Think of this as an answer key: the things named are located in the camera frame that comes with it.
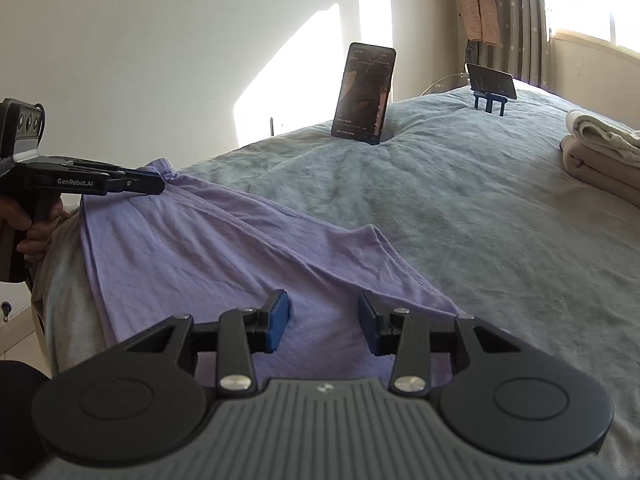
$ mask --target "beige blanket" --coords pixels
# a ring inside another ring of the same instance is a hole
[[[595,152],[566,136],[560,143],[564,169],[572,177],[640,207],[640,169]]]

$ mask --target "gray blanket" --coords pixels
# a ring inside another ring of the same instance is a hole
[[[389,107],[393,139],[368,146],[330,124],[185,170],[347,228],[373,223],[462,309],[598,378],[616,416],[602,455],[640,472],[640,210],[578,182],[558,143],[574,106],[520,90],[503,118],[468,88]],[[56,236],[36,283],[54,370],[104,348],[78,248]]]

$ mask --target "folded towel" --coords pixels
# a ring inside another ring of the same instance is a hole
[[[495,0],[460,0],[460,16],[469,41],[500,44],[498,7]]]
[[[566,127],[578,142],[588,148],[640,168],[640,131],[585,110],[569,112]]]
[[[572,136],[562,139],[560,147],[568,174],[640,207],[640,169],[595,152]]]

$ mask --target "curtain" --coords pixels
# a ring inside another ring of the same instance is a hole
[[[470,44],[477,49],[478,64],[508,72],[540,88],[551,86],[551,45],[545,17],[545,0],[495,0],[500,44]]]

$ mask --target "gray ribbed plate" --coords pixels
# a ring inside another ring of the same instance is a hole
[[[223,402],[190,444],[160,460],[98,469],[53,459],[37,480],[617,480],[596,456],[522,465],[455,436],[423,400],[380,380],[272,380],[257,397]]]

